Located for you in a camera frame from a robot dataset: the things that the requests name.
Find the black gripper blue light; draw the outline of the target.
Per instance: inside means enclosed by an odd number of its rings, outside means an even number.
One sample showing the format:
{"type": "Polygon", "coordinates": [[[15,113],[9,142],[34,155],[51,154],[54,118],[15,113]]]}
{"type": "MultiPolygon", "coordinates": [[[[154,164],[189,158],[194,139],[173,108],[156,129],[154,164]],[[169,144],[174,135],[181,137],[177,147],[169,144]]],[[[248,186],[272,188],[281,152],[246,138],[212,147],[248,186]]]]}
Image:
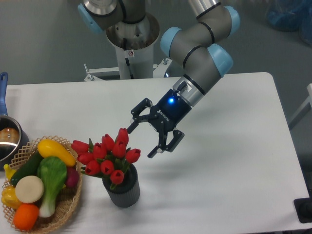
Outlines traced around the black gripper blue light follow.
{"type": "Polygon", "coordinates": [[[131,110],[131,124],[127,128],[127,132],[130,134],[140,123],[148,121],[159,134],[158,145],[148,153],[147,157],[153,158],[157,153],[163,153],[164,151],[172,152],[184,138],[184,133],[174,128],[191,109],[191,106],[182,97],[170,89],[154,106],[148,98],[136,105],[131,110]],[[150,109],[150,113],[141,115],[145,109],[150,109]],[[167,144],[167,132],[170,131],[173,133],[173,138],[167,144]]]}

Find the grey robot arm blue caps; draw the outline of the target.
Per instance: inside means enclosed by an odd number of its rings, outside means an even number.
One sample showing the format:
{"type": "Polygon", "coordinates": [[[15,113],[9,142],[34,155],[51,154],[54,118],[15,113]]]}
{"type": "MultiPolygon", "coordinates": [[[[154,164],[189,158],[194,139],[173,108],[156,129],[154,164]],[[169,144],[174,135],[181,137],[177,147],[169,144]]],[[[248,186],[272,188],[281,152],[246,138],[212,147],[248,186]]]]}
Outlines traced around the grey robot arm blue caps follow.
{"type": "Polygon", "coordinates": [[[233,66],[231,56],[218,42],[238,30],[238,12],[218,0],[191,0],[189,5],[196,24],[187,30],[172,27],[163,35],[143,0],[84,0],[78,6],[89,29],[104,32],[115,47],[121,79],[153,76],[157,40],[167,58],[184,69],[184,75],[157,104],[144,99],[132,110],[128,132],[142,122],[158,132],[158,145],[149,157],[175,149],[184,137],[177,124],[233,66]]]}

